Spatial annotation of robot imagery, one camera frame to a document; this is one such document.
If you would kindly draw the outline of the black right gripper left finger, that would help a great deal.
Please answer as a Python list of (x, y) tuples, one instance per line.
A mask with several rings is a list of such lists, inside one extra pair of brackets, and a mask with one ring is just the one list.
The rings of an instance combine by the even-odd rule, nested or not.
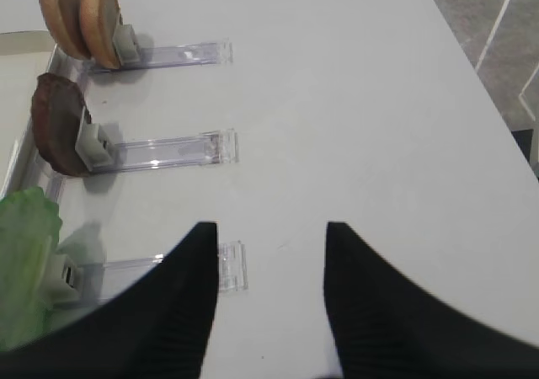
[(218, 228), (197, 223), (150, 272), (82, 319), (1, 355), (3, 378), (197, 378), (216, 312)]

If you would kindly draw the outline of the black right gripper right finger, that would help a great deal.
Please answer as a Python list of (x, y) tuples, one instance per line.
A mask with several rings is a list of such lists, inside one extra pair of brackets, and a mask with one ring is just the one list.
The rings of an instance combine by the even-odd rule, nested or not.
[(323, 297), (345, 378), (536, 378), (538, 349), (450, 307), (329, 222)]

